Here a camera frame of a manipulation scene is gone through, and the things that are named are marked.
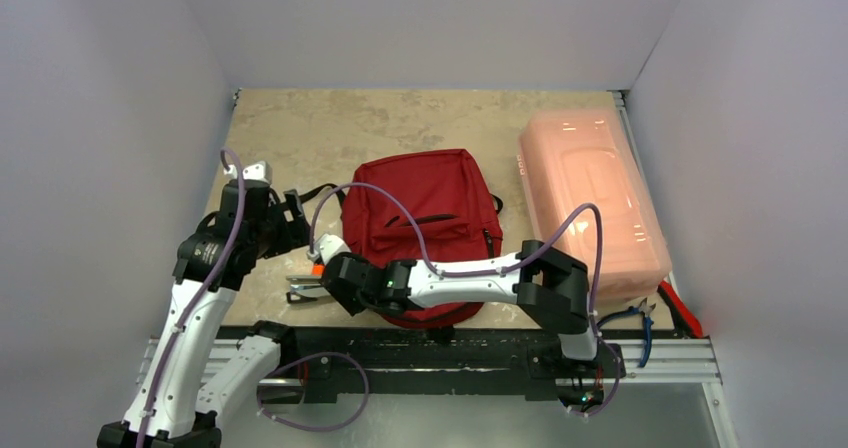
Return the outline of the silver black stapler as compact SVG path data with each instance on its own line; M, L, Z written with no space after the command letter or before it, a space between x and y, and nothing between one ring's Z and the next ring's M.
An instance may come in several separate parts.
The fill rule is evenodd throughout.
M321 284L320 275L289 275L286 277L289 289L286 300L289 304L303 304L330 297Z

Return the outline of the red backpack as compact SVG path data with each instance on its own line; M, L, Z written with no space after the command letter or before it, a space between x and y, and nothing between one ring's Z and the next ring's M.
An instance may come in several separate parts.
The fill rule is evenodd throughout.
M474 261L500 256L502 200L490 192L465 149L396 155L360 165L353 185L322 185L305 195L336 195L342 238L378 267L401 259Z

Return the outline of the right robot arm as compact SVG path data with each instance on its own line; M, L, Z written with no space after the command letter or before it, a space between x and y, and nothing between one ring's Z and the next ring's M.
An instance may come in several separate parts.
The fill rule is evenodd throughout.
M349 314L366 309L402 315L455 303L519 307L541 329L557 335L564 367L584 375L601 359L590 312L588 266L538 240L518 252L461 262L404 259L379 267L349 252L325 264L321 285Z

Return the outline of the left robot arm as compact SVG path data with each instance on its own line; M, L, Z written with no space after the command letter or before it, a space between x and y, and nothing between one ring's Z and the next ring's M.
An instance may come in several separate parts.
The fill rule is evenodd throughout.
M259 321L224 367L203 378L224 315L257 261L307 245L305 199L294 190L278 195L264 179L223 187L219 209L178 248L169 314L148 374L122 419L101 428L97 446L218 447L262 377L295 370L294 329Z

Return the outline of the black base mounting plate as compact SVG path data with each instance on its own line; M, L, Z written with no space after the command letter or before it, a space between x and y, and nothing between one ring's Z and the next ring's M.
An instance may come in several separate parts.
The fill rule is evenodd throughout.
M263 381L266 388L305 384L308 403L334 403L342 394L521 396L562 400L579 408L600 404L624 374L618 345L593 361L568 361L556 335L533 329L459 328L438 341L395 328L294 327L282 361L311 356Z

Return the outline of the pink plastic storage box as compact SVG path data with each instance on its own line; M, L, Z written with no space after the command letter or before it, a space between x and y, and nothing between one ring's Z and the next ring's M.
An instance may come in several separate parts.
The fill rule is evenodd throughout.
M599 265L598 301L653 294L672 270L651 197L614 108L535 113L518 138L518 168L534 234L549 239L579 205L555 248Z

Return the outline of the red handled tool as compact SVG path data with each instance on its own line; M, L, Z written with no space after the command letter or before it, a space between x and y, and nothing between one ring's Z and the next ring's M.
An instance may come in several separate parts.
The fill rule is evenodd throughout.
M658 294L668 307L673 325L677 331L682 332L689 338L702 339L705 337L700 321L679 298L669 282L660 282L658 285Z

